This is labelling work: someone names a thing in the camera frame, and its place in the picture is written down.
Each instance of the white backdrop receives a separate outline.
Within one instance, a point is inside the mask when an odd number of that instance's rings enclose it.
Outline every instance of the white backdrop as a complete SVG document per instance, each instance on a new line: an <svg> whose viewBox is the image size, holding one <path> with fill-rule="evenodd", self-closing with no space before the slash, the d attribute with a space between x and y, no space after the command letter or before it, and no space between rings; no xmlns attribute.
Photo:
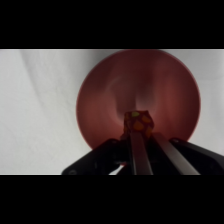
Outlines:
<svg viewBox="0 0 224 224"><path fill-rule="evenodd" d="M0 50L0 174L60 174L90 151L75 117L78 91L118 50ZM224 155L224 50L164 51L191 70L200 89L190 142Z"/></svg>

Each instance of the gray metal bar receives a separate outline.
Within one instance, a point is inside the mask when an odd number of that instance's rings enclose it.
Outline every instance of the gray metal bar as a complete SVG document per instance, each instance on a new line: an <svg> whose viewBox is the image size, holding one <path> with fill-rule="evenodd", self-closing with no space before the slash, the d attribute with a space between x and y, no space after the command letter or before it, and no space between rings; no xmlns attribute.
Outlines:
<svg viewBox="0 0 224 224"><path fill-rule="evenodd" d="M197 170L182 156L182 154L161 134L154 133L153 137L162 148L176 169L182 175L200 175Z"/></svg>
<svg viewBox="0 0 224 224"><path fill-rule="evenodd" d="M131 133L131 147L135 175L153 175L146 152L145 143L140 133Z"/></svg>

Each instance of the red circular disc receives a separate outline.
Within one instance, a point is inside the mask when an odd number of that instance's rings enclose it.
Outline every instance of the red circular disc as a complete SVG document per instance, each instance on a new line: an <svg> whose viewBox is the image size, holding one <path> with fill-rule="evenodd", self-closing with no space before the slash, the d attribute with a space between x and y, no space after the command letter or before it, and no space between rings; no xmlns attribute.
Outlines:
<svg viewBox="0 0 224 224"><path fill-rule="evenodd" d="M197 83L187 67L160 50L124 50L100 62L78 96L80 131L94 149L123 134L124 113L148 110L167 139L187 141L200 114Z"/></svg>

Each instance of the metal rod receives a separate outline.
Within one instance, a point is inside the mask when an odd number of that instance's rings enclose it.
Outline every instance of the metal rod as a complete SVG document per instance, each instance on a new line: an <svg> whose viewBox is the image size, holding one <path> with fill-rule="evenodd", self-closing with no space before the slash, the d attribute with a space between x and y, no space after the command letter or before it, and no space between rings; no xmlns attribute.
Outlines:
<svg viewBox="0 0 224 224"><path fill-rule="evenodd" d="M153 175L146 152L144 140L140 133L131 133L131 148L134 165L134 175Z"/></svg>
<svg viewBox="0 0 224 224"><path fill-rule="evenodd" d="M160 133L154 133L153 137L162 148L176 169L182 175L200 175L198 171L182 156L182 154Z"/></svg>

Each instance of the white surface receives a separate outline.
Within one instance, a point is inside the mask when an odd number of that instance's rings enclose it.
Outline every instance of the white surface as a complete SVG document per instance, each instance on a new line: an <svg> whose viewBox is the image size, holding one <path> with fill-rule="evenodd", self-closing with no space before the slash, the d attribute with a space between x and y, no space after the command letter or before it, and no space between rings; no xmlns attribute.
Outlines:
<svg viewBox="0 0 224 224"><path fill-rule="evenodd" d="M0 174L60 174L89 152L75 106L116 50L0 50ZM224 50L165 50L191 70L202 111L191 142L224 155Z"/></svg>

